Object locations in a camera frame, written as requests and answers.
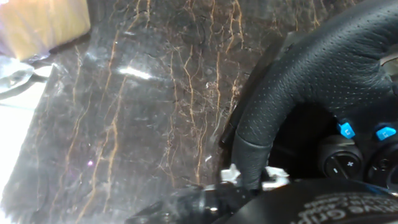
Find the gold vein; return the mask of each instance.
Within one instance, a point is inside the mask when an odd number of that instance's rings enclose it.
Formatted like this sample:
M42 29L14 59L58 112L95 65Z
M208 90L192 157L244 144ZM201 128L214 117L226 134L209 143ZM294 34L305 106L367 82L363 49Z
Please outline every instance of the gold vein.
M111 187L112 187L112 182L111 182L111 176L112 176L112 168L113 168L113 161L114 157L119 149L119 140L118 140L118 127L117 127L117 122L118 122L118 116L120 112L120 105L121 105L121 100L122 100L122 93L123 93L123 87L124 84L126 83L127 76L124 77L124 80L122 82L122 85L119 90L119 95L118 95L118 107L116 109L115 115L112 120L112 129L113 129L113 135L114 135L114 147L111 152L111 155L109 157L109 166L108 166L108 184L109 184L109 190L108 190L108 196L106 197L105 205L103 212L106 211L106 207L108 204L108 200L111 198Z
M77 52L77 77L76 77L75 85L73 86L73 90L72 90L73 105L76 105L76 85L77 85L77 82L79 81L80 67L81 67L80 52L79 52L79 49L78 49L78 47L76 45L75 45L75 49L76 49L76 52Z
M231 46L232 46L232 43L233 43L234 40L235 40L234 30L233 30L233 28L232 28L232 25L233 25L233 22L234 22L235 3L232 4L232 6L233 6L232 13L229 15L229 18L231 19L231 22L229 23L229 32L231 33L231 41L229 42L228 47L227 47L225 53L228 53L229 49L230 49Z
M243 14L242 14L241 5L239 4L239 1L235 0L235 3L236 3L236 6L238 7L238 11L239 11L239 17L238 17L239 33L240 33L241 40L242 40L241 48L243 49L243 42L244 42L243 29L242 29L242 16L243 16Z
M119 3L119 1L120 1L120 0L117 0L117 1L113 4L113 11L112 11L111 15L109 16L108 23L111 22L112 16L113 16L113 14L116 12L116 5L117 5L117 3Z
M192 109L192 107L193 107L193 88L192 88L192 81L191 81L191 75L190 75L190 73L188 72L188 69L187 69L188 62L191 60L192 55L193 55L193 45L191 45L191 52L190 52L189 58L187 59L187 61L186 61L185 64L184 64L183 69L185 70L185 73L188 75L189 87L190 87L190 90L191 90L191 103L190 103L189 111L190 111L191 120L192 120L192 123L193 123L193 128L196 129L196 124L195 124L195 119L193 119L193 109Z
M150 21L150 0L147 0L147 14L148 14L148 20L147 20L147 25L145 28L148 28L148 23Z
M108 79L106 81L104 93L102 94L101 103L99 104L99 107L101 107L102 101L104 100L104 96L105 96L106 90L108 89L108 86L109 86L109 81L111 80L111 76L112 76L111 66L112 66L112 62L113 62L113 58L114 58L114 53L115 53L116 43L117 43L118 37L119 37L119 30L116 31L116 35L114 36L113 45L112 45L112 52L111 52L111 59L109 60L109 63L108 63L108 72L109 72Z
M213 36L213 29L214 29L214 10L216 7L216 0L212 0L212 8L211 8L211 14L210 14L210 19L211 19L211 25L210 25L210 37L209 37L209 45L211 44L211 37Z
M231 97L231 102L229 103L229 112L228 112L229 115L231 115L231 113L232 113L233 103L234 103L234 98L235 98L235 92L238 90L238 86L237 86L238 78L239 78L239 72L238 72L238 75L235 78L234 84L232 85L232 89L231 89L232 97Z
M206 135L206 132L207 132L207 113L206 113L206 115L205 115L205 130L204 130L204 132L203 132L203 134L201 135L201 138L198 140L198 145L199 145L199 160L198 160L198 165L197 165L197 171L196 171L196 173L195 173L195 175L196 175L196 178L197 178L197 184L200 184L200 165L201 165L201 157L202 157L202 154L203 154L203 138L205 137L205 135Z
M216 122L218 121L218 113L220 112L220 99L221 99L221 92L220 92L220 53L217 52L217 64L216 64L216 73L217 73L217 80L216 80L216 87L217 87L217 114L216 114Z
M141 0L138 0L137 5L136 5L136 18L134 19L134 21L130 24L129 28L127 28L127 32L130 31L130 29L134 26L134 24L138 21L139 18L139 3L141 2Z
M98 170L98 165L99 165L100 162L101 162L101 158L102 158L102 155L103 155L103 152L104 152L104 148L105 148L106 144L108 143L109 132L110 132L110 130L108 130L108 131L106 132L106 139L105 139L105 142L104 142L104 144L103 144L103 146L102 146L102 148L101 148L101 151L100 151L100 153L99 153L99 156L98 156L98 158L97 158L97 162L96 162L96 164L95 164L93 176L91 177L91 187L92 187L92 189L93 189L93 190L91 191L91 196L90 196L90 198L88 199L88 201L87 201L87 203L85 204L85 206L83 207L83 209L81 210L81 212L79 213L79 216L77 217L75 223L78 223L78 222L81 220L81 218L82 218L83 215L85 214L85 212L86 212L88 206L91 204L91 202L93 201L94 196L95 196L95 194L96 194L96 174L97 174L97 170Z
M73 136L73 140L72 140L72 143L70 144L70 147L69 147L69 150L68 150L68 154L67 154L67 156L65 158L65 170L63 171L63 174L61 175L61 177L59 179L60 188L58 189L57 193L55 194L54 200L52 201L49 214L51 214L51 211L52 211L52 209L53 209L53 207L55 205L55 202L58 199L59 193L63 189L63 178L64 178L65 174L68 172L68 169L69 169L70 154L72 153L73 147L75 146L76 138L77 138L77 136L79 134L80 122L85 117L85 115L88 112L88 109L90 108L92 94L93 94L93 92L90 93L90 97L88 98L88 106L87 106L86 111L83 113L83 115L80 118L78 118L78 121L75 123L76 127L73 127L73 129L76 129L76 132L75 132L75 135Z
M314 23L314 27L317 28L317 26L320 25L318 19L317 19L317 10L315 9L315 4L313 3L313 0L311 0L311 7L313 10L313 23Z

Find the black round button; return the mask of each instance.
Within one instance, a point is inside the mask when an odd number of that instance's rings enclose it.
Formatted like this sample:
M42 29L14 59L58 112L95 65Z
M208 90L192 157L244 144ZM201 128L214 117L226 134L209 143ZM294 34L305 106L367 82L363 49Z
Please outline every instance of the black round button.
M325 174L328 177L353 178L361 170L361 161L350 152L338 152L325 162Z

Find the marble surface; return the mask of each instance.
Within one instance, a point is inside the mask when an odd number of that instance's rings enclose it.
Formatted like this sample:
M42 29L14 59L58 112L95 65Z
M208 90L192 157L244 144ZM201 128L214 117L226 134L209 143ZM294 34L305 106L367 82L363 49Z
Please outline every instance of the marble surface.
M266 48L357 2L89 1L90 33L50 58L2 209L18 223L122 223L214 183L218 138Z

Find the plastic bag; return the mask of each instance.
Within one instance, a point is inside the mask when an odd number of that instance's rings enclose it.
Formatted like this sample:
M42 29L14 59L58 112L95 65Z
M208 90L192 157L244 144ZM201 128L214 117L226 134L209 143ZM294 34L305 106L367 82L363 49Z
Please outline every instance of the plastic bag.
M18 60L45 57L89 29L86 0L0 0L0 53Z
M34 68L17 59L0 55L0 93L25 84L33 75Z

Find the black leather steering wheel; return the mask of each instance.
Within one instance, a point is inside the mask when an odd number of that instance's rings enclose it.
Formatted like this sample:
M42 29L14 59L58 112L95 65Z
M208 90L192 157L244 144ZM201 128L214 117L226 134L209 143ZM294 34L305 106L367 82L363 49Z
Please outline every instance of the black leather steering wheel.
M367 0L334 17L274 62L234 134L232 163L259 187L277 132L300 103L318 103L356 135L398 120L395 84L380 61L398 44L398 1Z

